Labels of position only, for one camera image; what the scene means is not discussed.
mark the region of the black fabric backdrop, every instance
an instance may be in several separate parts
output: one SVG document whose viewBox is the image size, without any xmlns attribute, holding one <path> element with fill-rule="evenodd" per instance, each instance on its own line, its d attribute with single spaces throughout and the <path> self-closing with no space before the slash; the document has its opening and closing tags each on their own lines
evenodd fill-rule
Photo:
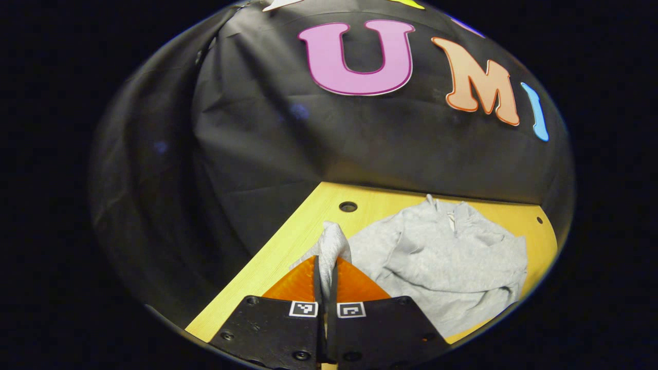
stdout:
<svg viewBox="0 0 658 370">
<path fill-rule="evenodd" d="M 275 14 L 262 8 L 250 5 L 221 28 L 204 55 L 191 104 L 200 171 L 250 254 L 318 181 L 542 205 L 562 246 L 574 199 L 569 135 L 541 82 L 495 41 L 434 9 L 391 1 L 313 1 Z M 372 71 L 382 56 L 376 34 L 363 24 L 379 18 L 415 27 L 408 35 L 409 82 L 378 97 L 346 97 L 318 87 L 298 33 L 318 24 L 350 24 L 345 62 Z M 488 59 L 505 66 L 519 126 L 445 102 L 451 71 L 430 42 L 434 36 L 462 45 L 481 66 Z M 540 95 L 548 142 L 533 133 L 522 81 Z"/>
<path fill-rule="evenodd" d="M 172 334 L 121 285 L 91 232 L 86 198 L 93 129 L 154 51 L 213 14 L 216 1 L 6 3 L 11 92 L 6 305 L 12 368 L 228 364 Z M 437 367 L 650 368 L 656 351 L 645 236 L 655 115 L 648 6 L 625 2 L 442 2 L 542 81 L 574 140 L 578 204 L 562 258 L 504 322 Z M 541 48 L 529 47 L 541 45 Z"/>
</svg>

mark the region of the screw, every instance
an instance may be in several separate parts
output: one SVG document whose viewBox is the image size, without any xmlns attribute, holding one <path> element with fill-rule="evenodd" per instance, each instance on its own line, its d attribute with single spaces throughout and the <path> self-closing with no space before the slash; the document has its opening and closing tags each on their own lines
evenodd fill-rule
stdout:
<svg viewBox="0 0 658 370">
<path fill-rule="evenodd" d="M 311 354 L 306 351 L 297 351 L 294 354 L 292 354 L 292 357 L 298 359 L 299 361 L 306 361 L 309 358 L 311 358 Z"/>
<path fill-rule="evenodd" d="M 423 342 L 429 342 L 431 340 L 434 340 L 435 338 L 436 338 L 436 335 L 433 332 L 429 332 L 429 333 L 425 334 L 422 337 L 422 341 Z"/>
</svg>

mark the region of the purple letter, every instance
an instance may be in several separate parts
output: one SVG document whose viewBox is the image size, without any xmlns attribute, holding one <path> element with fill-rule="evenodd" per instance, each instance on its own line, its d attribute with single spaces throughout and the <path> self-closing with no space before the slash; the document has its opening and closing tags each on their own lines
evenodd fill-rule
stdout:
<svg viewBox="0 0 658 370">
<path fill-rule="evenodd" d="M 345 65 L 342 35 L 345 23 L 321 24 L 302 31 L 311 77 L 321 88 L 341 95 L 381 95 L 404 86 L 411 77 L 411 49 L 407 34 L 413 26 L 395 20 L 369 20 L 365 27 L 379 33 L 382 66 L 374 72 L 355 72 Z"/>
</svg>

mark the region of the letter m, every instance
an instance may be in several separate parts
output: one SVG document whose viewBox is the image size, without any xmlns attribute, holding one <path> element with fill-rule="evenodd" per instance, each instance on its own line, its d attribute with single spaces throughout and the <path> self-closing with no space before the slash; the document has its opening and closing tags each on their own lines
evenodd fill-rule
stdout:
<svg viewBox="0 0 658 370">
<path fill-rule="evenodd" d="M 503 66 L 489 60 L 487 71 L 484 72 L 473 56 L 461 45 L 442 38 L 432 38 L 432 42 L 445 51 L 450 62 L 453 91 L 445 97 L 448 105 L 460 111 L 477 111 L 478 102 L 471 94 L 472 84 L 482 102 L 482 108 L 488 115 L 493 111 L 493 105 L 498 98 L 498 107 L 495 109 L 498 119 L 512 126 L 519 125 L 509 72 Z"/>
</svg>

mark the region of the pink letter u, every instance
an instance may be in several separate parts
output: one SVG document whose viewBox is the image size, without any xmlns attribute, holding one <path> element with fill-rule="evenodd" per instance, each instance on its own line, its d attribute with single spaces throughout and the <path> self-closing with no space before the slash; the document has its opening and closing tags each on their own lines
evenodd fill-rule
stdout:
<svg viewBox="0 0 658 370">
<path fill-rule="evenodd" d="M 299 34 L 306 41 L 311 78 L 321 88 L 341 95 L 381 95 L 404 86 L 413 67 L 407 34 L 415 29 L 395 20 L 369 20 L 365 27 L 379 33 L 382 66 L 374 72 L 355 72 L 345 65 L 342 35 L 345 23 L 327 23 Z"/>
</svg>

